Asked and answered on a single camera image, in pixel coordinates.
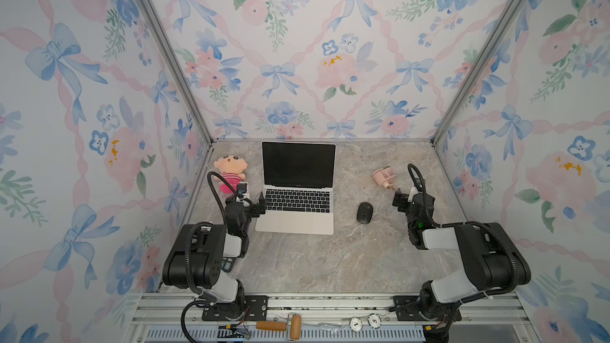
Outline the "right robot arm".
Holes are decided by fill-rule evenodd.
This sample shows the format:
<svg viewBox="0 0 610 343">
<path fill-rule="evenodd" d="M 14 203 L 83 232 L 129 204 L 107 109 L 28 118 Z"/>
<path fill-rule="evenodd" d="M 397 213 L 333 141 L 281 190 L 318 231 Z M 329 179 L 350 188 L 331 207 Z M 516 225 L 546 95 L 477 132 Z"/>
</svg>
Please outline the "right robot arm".
<svg viewBox="0 0 610 343">
<path fill-rule="evenodd" d="M 462 304 L 513 292 L 532 279 L 529 264 L 497 222 L 435 224 L 435 198 L 396 191 L 392 206 L 405 213 L 409 241 L 422 251 L 456 251 L 462 267 L 425 282 L 416 298 L 393 298 L 400 320 L 440 320 Z"/>
</svg>

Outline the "black wireless mouse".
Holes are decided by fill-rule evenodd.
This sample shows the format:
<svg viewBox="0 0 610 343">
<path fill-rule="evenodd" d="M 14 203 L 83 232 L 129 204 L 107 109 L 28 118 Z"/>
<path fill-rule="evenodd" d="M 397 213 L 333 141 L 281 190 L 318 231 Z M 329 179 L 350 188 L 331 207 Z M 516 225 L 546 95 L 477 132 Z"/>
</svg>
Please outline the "black wireless mouse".
<svg viewBox="0 0 610 343">
<path fill-rule="evenodd" d="M 357 222 L 362 225 L 368 225 L 373 218 L 373 205 L 368 202 L 362 202 L 357 208 Z"/>
</svg>

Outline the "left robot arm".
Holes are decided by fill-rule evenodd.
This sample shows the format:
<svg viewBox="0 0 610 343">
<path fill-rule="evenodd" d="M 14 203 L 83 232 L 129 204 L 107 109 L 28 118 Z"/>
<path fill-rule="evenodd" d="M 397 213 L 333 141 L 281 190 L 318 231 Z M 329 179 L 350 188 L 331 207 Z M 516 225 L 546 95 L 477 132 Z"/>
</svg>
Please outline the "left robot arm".
<svg viewBox="0 0 610 343">
<path fill-rule="evenodd" d="M 265 197 L 251 204 L 247 198 L 228 198 L 222 224 L 184 225 L 162 269 L 162 282 L 189 290 L 203 309 L 203 319 L 237 320 L 247 315 L 242 283 L 230 277 L 224 260 L 243 258 L 249 249 L 252 219 L 265 213 Z"/>
</svg>

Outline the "silver laptop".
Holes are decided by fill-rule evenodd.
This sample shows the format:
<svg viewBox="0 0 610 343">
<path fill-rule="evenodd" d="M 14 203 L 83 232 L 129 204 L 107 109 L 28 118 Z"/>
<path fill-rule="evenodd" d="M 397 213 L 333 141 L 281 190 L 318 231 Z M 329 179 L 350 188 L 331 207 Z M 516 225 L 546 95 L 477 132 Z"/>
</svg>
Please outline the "silver laptop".
<svg viewBox="0 0 610 343">
<path fill-rule="evenodd" d="M 335 144 L 264 141 L 265 210 L 255 230 L 331 236 L 335 231 Z"/>
</svg>

